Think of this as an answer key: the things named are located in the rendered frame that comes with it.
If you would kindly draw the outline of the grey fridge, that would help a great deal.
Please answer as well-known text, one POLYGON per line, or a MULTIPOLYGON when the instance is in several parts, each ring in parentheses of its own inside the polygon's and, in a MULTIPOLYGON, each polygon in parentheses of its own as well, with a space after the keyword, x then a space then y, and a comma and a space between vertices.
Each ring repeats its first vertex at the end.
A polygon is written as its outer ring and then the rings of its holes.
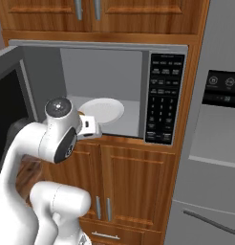
POLYGON ((210 0, 164 245, 235 245, 182 213, 235 214, 235 0, 210 0))

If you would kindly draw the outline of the white round plate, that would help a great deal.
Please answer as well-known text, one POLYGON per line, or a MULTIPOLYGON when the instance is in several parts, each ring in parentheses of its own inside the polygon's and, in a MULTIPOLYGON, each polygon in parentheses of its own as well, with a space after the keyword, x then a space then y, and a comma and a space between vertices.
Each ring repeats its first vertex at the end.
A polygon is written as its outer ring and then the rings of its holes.
POLYGON ((124 105, 118 100, 100 98, 85 102, 78 110, 85 116, 93 116, 100 124, 109 124, 122 117, 124 105))

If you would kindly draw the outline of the grey microwave oven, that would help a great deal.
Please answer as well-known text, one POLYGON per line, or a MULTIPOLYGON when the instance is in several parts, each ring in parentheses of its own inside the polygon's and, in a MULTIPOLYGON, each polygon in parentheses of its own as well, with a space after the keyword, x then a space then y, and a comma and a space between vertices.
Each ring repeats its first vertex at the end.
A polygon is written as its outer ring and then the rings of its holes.
POLYGON ((103 133, 173 144, 187 46, 19 39, 10 44, 56 49, 67 96, 77 110, 89 100, 120 101, 122 117, 100 124, 103 133))

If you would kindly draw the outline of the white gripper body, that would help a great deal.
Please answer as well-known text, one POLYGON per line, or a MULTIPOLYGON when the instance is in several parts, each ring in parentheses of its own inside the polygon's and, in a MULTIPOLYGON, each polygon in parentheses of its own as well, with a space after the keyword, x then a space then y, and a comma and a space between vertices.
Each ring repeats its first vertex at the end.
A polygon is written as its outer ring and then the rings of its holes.
POLYGON ((81 130, 77 133, 79 140, 95 139, 102 137, 102 131, 96 119, 93 116, 81 116, 82 126, 81 130))

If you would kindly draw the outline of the black glass microwave door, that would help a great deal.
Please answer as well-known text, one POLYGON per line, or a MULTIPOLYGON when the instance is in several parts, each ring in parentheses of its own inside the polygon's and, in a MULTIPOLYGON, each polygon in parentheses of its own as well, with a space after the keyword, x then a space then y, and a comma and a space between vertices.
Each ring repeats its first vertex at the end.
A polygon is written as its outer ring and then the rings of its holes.
POLYGON ((8 131, 14 122, 23 118, 29 123, 37 120, 22 49, 9 46, 0 50, 0 171, 8 131))

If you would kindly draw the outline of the wooden drawer front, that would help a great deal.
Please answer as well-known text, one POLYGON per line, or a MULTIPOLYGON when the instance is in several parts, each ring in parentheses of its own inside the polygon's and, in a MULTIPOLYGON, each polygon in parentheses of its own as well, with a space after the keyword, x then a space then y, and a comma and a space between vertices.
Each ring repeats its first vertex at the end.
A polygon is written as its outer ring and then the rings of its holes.
POLYGON ((163 235, 160 232, 125 228, 84 218, 80 219, 80 225, 93 242, 104 245, 162 245, 163 235), (117 235, 120 240, 92 235, 95 231, 101 234, 117 235))

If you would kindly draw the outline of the wooden cupboard door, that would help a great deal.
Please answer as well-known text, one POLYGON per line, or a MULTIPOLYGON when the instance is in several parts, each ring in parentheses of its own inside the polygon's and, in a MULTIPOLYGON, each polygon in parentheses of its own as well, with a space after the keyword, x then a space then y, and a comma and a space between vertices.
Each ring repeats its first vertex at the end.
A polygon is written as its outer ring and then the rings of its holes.
POLYGON ((103 146, 100 151, 105 220, 106 198, 110 198, 111 223, 163 231, 176 155, 117 146, 103 146))
POLYGON ((84 0, 0 0, 0 22, 3 30, 89 32, 91 19, 84 0))
POLYGON ((205 0, 100 0, 98 33, 196 34, 205 0))
POLYGON ((91 194, 91 208, 85 218, 98 220, 96 197, 101 197, 101 181, 98 179, 100 151, 97 144, 78 142, 72 155, 59 164, 42 163, 44 179, 78 187, 91 194))

